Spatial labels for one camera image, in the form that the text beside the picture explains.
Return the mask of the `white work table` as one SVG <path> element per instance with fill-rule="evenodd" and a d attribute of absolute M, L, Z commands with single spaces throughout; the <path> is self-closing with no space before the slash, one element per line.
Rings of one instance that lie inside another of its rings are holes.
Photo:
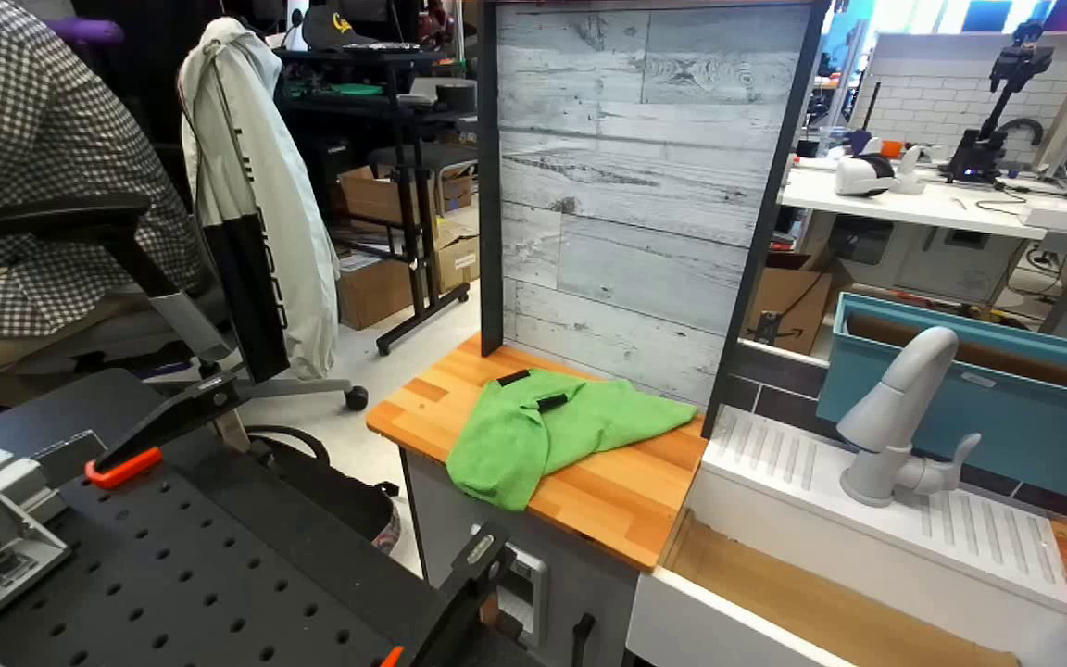
<path fill-rule="evenodd" d="M 1067 197 L 888 177 L 867 197 L 840 188 L 834 161 L 801 161 L 780 202 L 813 216 L 823 250 L 855 286 L 991 307 L 1024 251 L 1067 242 Z"/>

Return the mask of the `black office chair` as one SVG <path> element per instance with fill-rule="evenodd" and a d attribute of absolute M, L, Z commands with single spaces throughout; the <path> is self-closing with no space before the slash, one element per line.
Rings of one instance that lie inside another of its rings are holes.
<path fill-rule="evenodd" d="M 20 373 L 55 378 L 102 366 L 151 366 L 186 356 L 200 389 L 235 399 L 341 389 L 349 410 L 368 389 L 336 373 L 336 257 L 314 210 L 246 208 L 205 220 L 213 277 L 178 288 L 137 242 L 137 197 L 0 208 L 0 242 L 103 250 L 144 298 L 116 318 L 31 356 Z"/>

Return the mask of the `wooden counter cabinet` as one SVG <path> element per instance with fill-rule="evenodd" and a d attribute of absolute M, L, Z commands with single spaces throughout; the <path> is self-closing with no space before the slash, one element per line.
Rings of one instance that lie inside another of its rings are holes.
<path fill-rule="evenodd" d="M 435 587 L 454 573 L 468 534 L 493 528 L 514 551 L 542 565 L 539 630 L 520 655 L 539 667 L 628 667 L 633 588 L 663 561 L 698 478 L 702 419 L 557 470 L 525 510 L 499 510 L 460 493 L 446 458 L 479 392 L 520 371 L 566 373 L 571 366 L 512 344 L 483 353 L 483 340 L 468 336 L 383 398 L 368 428 L 400 450 L 419 565 Z"/>

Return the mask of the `white toy sink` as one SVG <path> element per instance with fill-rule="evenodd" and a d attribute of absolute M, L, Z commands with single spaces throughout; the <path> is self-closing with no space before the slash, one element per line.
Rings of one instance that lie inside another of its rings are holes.
<path fill-rule="evenodd" d="M 939 630 L 1067 667 L 1067 577 L 1045 515 L 967 488 L 872 508 L 840 488 L 850 462 L 819 434 L 726 409 L 684 508 L 719 539 Z"/>

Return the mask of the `green towel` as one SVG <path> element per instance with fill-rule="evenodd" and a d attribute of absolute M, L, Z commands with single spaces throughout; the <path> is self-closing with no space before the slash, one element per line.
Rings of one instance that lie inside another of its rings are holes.
<path fill-rule="evenodd" d="M 534 404 L 557 392 L 566 392 L 566 404 L 542 414 Z M 479 392 L 446 470 L 460 493 L 525 510 L 547 473 L 671 434 L 692 414 L 692 404 L 630 382 L 529 371 L 523 382 L 491 382 Z"/>

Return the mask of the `white jacket on chair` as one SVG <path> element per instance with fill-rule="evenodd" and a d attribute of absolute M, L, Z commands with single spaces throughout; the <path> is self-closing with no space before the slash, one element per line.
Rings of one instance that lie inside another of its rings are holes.
<path fill-rule="evenodd" d="M 284 316 L 284 366 L 336 373 L 336 257 L 304 155 L 273 105 L 281 58 L 242 19 L 213 19 L 178 67 L 182 153 L 205 225 L 263 223 L 272 293 Z"/>

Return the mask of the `black marker pen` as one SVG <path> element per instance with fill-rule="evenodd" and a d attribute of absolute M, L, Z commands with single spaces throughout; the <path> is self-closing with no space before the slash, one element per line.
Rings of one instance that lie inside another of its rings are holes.
<path fill-rule="evenodd" d="M 529 371 L 504 373 L 504 378 L 496 378 L 496 387 L 512 387 L 512 382 L 523 382 L 523 378 L 529 378 Z M 565 404 L 566 404 L 566 392 L 557 392 L 557 398 L 542 398 L 534 409 L 544 414 L 544 410 L 557 410 Z"/>

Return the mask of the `teal storage bin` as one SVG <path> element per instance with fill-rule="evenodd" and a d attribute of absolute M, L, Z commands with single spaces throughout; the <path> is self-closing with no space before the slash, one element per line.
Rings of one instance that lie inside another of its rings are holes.
<path fill-rule="evenodd" d="M 977 470 L 1067 498 L 1067 336 L 1056 335 L 846 293 L 819 414 L 838 421 L 930 326 L 949 326 L 959 353 L 914 431 L 914 450 L 949 456 L 964 434 L 982 434 L 971 456 Z"/>

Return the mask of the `orange handled clamp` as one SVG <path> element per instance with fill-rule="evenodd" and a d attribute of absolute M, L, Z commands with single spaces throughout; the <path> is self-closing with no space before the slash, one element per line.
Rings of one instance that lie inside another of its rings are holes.
<path fill-rule="evenodd" d="M 89 458 L 82 478 L 97 488 L 124 488 L 135 478 L 157 470 L 165 462 L 165 450 L 174 437 L 229 414 L 237 404 L 242 392 L 235 378 L 197 382 L 151 409 L 135 431 L 124 434 L 119 446 Z"/>

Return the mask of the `grey toy faucet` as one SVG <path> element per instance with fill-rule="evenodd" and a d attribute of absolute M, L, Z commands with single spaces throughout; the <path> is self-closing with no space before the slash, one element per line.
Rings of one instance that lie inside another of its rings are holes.
<path fill-rule="evenodd" d="M 855 446 L 855 458 L 840 473 L 852 499 L 887 508 L 904 493 L 922 504 L 959 487 L 959 466 L 982 446 L 977 434 L 959 437 L 949 462 L 913 456 L 913 437 L 957 353 L 959 336 L 949 326 L 914 335 L 878 387 L 838 419 L 838 434 Z"/>

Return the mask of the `grey wood backdrop panel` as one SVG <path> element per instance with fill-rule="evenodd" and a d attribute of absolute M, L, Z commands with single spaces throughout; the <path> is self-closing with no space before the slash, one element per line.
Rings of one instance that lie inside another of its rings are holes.
<path fill-rule="evenodd" d="M 710 414 L 829 0 L 483 0 L 483 344 Z"/>

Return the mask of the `cardboard box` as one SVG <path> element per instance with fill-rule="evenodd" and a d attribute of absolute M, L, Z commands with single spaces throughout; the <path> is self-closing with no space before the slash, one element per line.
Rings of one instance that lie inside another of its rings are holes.
<path fill-rule="evenodd" d="M 398 258 L 344 257 L 336 277 L 336 313 L 354 329 L 368 329 L 412 304 L 412 269 Z"/>

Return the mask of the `person in checkered shirt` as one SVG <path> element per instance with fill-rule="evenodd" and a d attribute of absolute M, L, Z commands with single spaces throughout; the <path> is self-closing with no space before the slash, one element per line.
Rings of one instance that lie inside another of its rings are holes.
<path fill-rule="evenodd" d="M 178 288 L 205 286 L 193 216 L 137 120 L 51 27 L 0 0 L 0 208 L 97 197 L 140 197 L 140 250 Z M 0 236 L 0 373 L 137 298 L 102 244 Z"/>

